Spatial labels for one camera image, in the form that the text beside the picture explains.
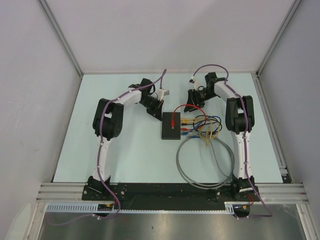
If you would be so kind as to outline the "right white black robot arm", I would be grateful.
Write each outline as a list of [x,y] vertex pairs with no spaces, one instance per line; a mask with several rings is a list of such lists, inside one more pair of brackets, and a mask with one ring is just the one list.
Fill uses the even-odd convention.
[[219,97],[225,102],[225,127],[233,142],[234,168],[230,194],[242,201],[248,195],[259,194],[250,163],[250,135],[255,125],[254,102],[250,95],[241,95],[234,90],[225,77],[218,78],[215,72],[205,75],[206,86],[187,91],[185,112],[205,106],[205,101]]

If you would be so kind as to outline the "black network switch box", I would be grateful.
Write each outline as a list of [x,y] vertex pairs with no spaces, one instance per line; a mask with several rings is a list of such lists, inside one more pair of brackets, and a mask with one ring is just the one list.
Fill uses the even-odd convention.
[[180,140],[181,139],[181,113],[164,112],[162,114],[161,139]]

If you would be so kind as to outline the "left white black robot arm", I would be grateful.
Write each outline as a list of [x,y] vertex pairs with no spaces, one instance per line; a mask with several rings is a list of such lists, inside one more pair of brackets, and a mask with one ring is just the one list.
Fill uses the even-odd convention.
[[112,139],[122,131],[125,109],[141,104],[146,108],[147,114],[162,120],[164,100],[152,96],[152,91],[156,89],[154,82],[143,78],[139,84],[131,84],[128,88],[128,91],[115,99],[100,99],[93,119],[92,127],[99,138],[99,147],[96,165],[87,185],[100,200],[107,199],[111,193],[108,186],[111,173],[107,167],[107,155]]

